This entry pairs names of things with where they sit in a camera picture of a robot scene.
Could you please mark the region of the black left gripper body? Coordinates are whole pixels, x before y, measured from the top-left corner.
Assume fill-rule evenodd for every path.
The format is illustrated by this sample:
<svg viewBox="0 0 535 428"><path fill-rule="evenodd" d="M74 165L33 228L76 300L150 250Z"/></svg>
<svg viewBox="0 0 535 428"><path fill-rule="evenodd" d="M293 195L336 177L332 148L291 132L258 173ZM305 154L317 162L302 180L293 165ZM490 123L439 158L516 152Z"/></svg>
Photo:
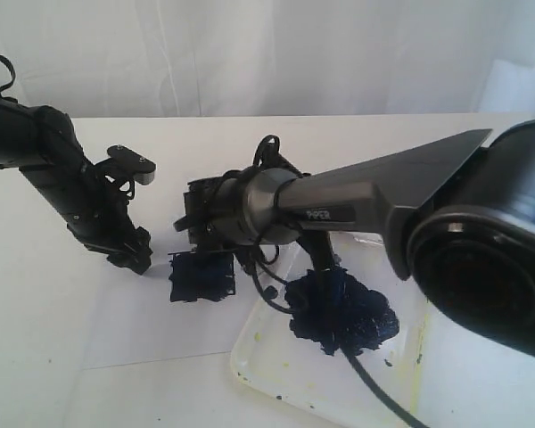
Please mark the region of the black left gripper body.
<svg viewBox="0 0 535 428"><path fill-rule="evenodd" d="M128 216L133 179L114 160L95 165L79 153L64 153L39 166L19 168L90 251L109 255L135 232Z"/></svg>

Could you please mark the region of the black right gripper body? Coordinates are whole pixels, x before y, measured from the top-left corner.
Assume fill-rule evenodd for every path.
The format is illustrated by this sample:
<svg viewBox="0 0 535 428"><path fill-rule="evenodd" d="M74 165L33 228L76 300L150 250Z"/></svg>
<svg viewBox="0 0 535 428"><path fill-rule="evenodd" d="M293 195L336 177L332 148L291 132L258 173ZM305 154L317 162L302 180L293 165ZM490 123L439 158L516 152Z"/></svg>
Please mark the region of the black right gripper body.
<svg viewBox="0 0 535 428"><path fill-rule="evenodd" d="M184 193L185 215L173 223L188 233L197 252L231 251L268 241L245 217L251 212L245 191L265 170L262 167L231 169L219 177L194 180Z"/></svg>

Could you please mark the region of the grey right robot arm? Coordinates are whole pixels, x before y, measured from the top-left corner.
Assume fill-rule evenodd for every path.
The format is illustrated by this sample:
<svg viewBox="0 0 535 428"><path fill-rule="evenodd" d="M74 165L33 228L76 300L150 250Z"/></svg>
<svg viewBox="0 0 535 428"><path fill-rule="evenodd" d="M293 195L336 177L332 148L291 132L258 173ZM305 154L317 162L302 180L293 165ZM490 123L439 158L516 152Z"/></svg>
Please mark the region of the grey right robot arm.
<svg viewBox="0 0 535 428"><path fill-rule="evenodd" d="M535 119L315 175L268 135L248 168L191 182L184 204L174 227L206 252L299 243L329 269L330 233L379 235L437 310L535 357Z"/></svg>

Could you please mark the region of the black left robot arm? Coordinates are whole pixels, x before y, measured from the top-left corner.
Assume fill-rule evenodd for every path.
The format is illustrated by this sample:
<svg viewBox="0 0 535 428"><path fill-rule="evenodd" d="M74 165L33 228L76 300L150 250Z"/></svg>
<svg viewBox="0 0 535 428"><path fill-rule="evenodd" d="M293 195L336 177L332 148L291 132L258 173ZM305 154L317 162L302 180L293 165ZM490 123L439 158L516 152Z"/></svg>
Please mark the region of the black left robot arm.
<svg viewBox="0 0 535 428"><path fill-rule="evenodd" d="M0 169L19 170L89 251L141 275L151 265L151 236L134 226L128 205L156 165L123 145L107 154L92 163L67 114L0 99Z"/></svg>

